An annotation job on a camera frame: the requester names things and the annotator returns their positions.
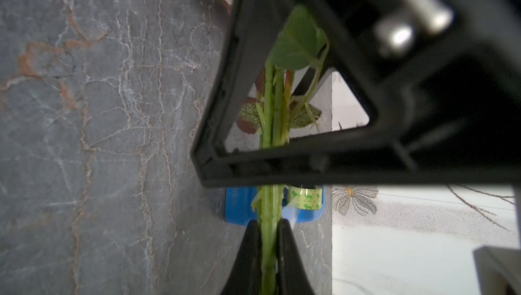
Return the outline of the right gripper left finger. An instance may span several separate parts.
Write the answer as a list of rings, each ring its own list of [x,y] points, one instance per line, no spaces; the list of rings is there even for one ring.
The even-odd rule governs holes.
[[[262,280],[261,234],[256,220],[251,220],[240,244],[233,268],[221,295],[258,295]]]

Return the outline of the blue tape dispenser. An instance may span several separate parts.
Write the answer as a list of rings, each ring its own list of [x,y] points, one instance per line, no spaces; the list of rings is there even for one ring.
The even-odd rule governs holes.
[[[246,226],[256,220],[256,211],[251,204],[256,197],[256,187],[227,188],[225,199],[225,221]],[[282,200],[282,218],[290,222],[309,223],[320,218],[325,209],[323,186],[286,186]]]

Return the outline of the pink rose bouquet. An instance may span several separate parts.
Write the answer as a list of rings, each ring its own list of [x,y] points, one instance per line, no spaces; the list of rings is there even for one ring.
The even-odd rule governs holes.
[[[256,81],[257,95],[241,107],[237,126],[245,133],[259,133],[260,149],[289,143],[293,128],[316,124],[321,110],[310,105],[318,78],[303,96],[292,96],[297,69],[324,67],[331,43],[326,33],[304,6],[296,6],[275,40],[265,66]],[[282,218],[284,188],[289,185],[260,185],[251,206],[256,211],[262,244],[262,280],[259,294],[278,294],[276,255],[277,228]]]

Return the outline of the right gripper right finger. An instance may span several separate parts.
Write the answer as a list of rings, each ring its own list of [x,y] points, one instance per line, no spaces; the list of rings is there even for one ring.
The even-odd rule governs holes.
[[[298,252],[290,222],[281,219],[277,228],[277,284],[280,295],[315,295]]]

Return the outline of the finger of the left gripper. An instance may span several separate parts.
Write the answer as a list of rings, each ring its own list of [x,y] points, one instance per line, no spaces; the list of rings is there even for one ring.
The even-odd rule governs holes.
[[[520,182],[520,0],[234,0],[206,187]]]

